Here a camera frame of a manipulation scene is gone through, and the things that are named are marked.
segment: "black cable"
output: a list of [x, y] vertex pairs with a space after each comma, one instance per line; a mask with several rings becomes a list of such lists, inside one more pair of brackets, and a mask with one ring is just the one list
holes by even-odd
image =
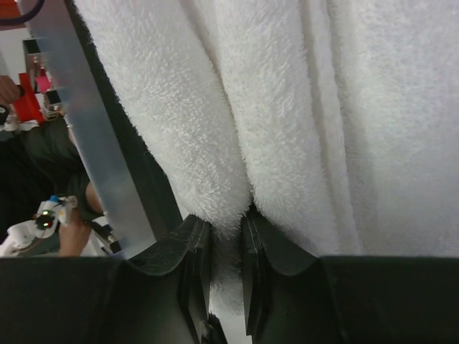
[[29, 20], [35, 18], [38, 12], [42, 9], [43, 4], [44, 0], [37, 0], [34, 8], [22, 16], [18, 16], [17, 18], [0, 18], [0, 27], [15, 27], [16, 25], [27, 23]]

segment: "pink object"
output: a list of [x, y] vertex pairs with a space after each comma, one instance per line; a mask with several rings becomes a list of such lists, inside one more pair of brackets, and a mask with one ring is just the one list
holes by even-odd
[[46, 75], [36, 77], [35, 81], [37, 81], [38, 88], [42, 94], [51, 88], [51, 82]]

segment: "hand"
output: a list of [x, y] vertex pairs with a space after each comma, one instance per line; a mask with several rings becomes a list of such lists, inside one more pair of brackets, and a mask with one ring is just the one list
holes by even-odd
[[7, 75], [0, 75], [0, 105], [8, 107], [21, 97], [21, 91]]
[[83, 222], [77, 209], [73, 209], [68, 226], [59, 229], [60, 257], [79, 257], [89, 241], [91, 227]]

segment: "person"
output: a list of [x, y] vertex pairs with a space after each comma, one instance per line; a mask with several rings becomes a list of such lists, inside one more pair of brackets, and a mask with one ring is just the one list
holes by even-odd
[[[0, 76], [0, 105], [9, 107], [19, 96], [14, 82]], [[87, 223], [103, 210], [63, 118], [0, 142], [0, 240], [53, 194], [77, 197], [70, 224], [59, 234], [60, 256], [79, 256], [91, 232]]]

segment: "black shorts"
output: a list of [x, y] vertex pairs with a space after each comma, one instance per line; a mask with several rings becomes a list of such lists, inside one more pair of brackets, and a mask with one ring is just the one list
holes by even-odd
[[87, 202], [86, 188], [90, 180], [75, 145], [69, 139], [64, 119], [45, 123], [21, 136], [32, 162], [53, 183], [55, 193], [76, 196], [84, 221], [100, 217]]

